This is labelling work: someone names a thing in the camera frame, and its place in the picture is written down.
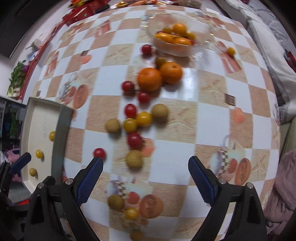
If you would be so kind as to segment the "brown longan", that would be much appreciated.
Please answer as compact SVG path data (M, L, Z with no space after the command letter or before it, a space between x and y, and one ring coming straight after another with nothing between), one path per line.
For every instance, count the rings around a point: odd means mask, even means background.
M122 209L124 207L124 200L122 199L122 197L120 195L111 195L108 198L108 205L110 207L110 209L113 210L119 210Z
M35 168L30 168L29 169L29 174L32 176L32 177L36 177L37 176L37 170Z
M155 104L151 110L152 117L156 121L167 122L169 113L169 108L161 103Z
M108 133L119 133L121 132L120 121L116 118L112 118L106 122L105 128Z
M141 151L131 150L125 158L129 168L140 169L143 166L143 157Z

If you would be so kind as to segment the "lone red cherry tomato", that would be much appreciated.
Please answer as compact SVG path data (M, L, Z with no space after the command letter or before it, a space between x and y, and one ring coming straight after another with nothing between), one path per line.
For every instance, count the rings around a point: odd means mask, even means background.
M93 151L93 156L94 157L100 157L102 158L102 160L105 160L106 159L106 152L104 149L102 148L96 148L94 151Z

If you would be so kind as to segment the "yellow cherry tomato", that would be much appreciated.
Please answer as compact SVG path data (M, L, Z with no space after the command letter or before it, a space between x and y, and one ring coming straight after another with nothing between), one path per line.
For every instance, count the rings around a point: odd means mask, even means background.
M127 118L123 122L123 129L126 133L134 133L137 131L137 120L134 118Z
M136 117L137 125L140 127L150 126L152 123L152 114L147 111L139 113Z
M49 139L53 142L55 138L55 131L51 131L49 134Z
M127 208L125 210L125 217L129 220L137 220L139 211L135 208Z

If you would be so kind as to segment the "pink plastic stool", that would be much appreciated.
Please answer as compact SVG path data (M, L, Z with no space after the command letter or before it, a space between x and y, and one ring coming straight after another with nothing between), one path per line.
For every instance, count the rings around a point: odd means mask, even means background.
M14 148L14 149L8 150L5 152L5 156L8 162L14 163L20 157L20 149ZM20 173L15 174L12 178L12 181L21 182L22 181L21 174Z

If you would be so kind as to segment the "near left yellow tomato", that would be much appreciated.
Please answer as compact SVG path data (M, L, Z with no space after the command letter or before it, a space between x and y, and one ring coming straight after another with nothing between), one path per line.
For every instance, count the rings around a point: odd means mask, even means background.
M38 159L43 159L44 157L44 152L40 149L36 150L35 155Z

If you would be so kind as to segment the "green cream cardboard tray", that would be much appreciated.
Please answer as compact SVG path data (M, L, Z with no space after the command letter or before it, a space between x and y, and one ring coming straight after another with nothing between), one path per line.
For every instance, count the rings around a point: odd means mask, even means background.
M62 182L63 162L73 109L54 101L30 97L22 127L20 153L31 154L31 161L21 170L22 183L30 193L46 177L53 176L57 184ZM55 131L52 142L51 131ZM36 150L44 152L38 159ZM35 168L37 176L32 177L29 169Z

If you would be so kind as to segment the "pink fluffy cloth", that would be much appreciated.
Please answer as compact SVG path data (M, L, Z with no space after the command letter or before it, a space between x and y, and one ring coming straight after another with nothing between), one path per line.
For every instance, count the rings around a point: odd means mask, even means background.
M264 208L267 233L279 235L295 210L295 150L285 153L278 165L273 189Z

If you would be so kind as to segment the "green potted plant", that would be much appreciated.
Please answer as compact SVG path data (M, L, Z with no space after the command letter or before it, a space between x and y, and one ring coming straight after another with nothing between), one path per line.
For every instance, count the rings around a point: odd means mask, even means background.
M19 97L20 90L23 87L25 81L28 65L25 64L26 61L18 61L15 68L13 69L10 77L10 85L8 88L7 96L8 97Z

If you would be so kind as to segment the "red tomato beside mandarin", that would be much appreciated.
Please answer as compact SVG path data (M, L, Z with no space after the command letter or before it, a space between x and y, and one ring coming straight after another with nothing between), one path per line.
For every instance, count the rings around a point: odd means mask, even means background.
M140 92L137 95L138 101L141 104L148 104L151 101L151 97L148 93L146 92Z

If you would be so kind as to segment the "left red cherry tomato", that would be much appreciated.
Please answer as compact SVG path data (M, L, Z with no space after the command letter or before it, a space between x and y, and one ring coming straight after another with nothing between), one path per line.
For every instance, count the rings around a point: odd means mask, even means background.
M134 92L134 83L131 81L124 81L121 84L121 88L124 93L133 93Z

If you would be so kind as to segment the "orange mandarin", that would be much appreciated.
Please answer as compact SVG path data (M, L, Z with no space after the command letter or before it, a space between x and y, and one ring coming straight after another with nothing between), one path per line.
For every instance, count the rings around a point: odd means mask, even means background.
M144 68L137 76L137 83L142 91L156 91L162 86L162 75L156 68Z
M163 81L168 84L177 84L183 76L181 65L175 62L166 62L159 69Z

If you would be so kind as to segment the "clear glass fruit bowl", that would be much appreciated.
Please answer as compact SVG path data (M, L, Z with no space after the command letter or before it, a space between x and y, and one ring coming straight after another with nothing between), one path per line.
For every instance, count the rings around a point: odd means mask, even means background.
M210 43L214 33L210 23L177 13L156 14L144 29L159 51L177 57L197 54Z

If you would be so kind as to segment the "mandarin in bowl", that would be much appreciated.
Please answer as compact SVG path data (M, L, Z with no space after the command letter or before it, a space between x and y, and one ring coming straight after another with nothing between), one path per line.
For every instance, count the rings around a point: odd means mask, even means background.
M177 35L185 35L187 33L187 26L182 23L175 23L172 26L172 31Z

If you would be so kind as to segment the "red gift box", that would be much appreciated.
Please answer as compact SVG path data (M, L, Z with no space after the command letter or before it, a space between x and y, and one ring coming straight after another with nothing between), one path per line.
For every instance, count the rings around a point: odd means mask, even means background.
M85 5L72 9L70 13L66 14L62 18L62 21L64 21L67 26L70 26L73 23L84 20L93 15L93 10L88 5Z

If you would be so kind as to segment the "white quilted cushion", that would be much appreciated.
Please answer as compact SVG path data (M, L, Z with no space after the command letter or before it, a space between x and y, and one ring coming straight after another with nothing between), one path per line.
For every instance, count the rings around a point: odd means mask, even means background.
M288 123L295 117L295 72L284 58L284 49L262 18L242 1L226 1L247 21L248 27L267 65L277 98L280 123Z

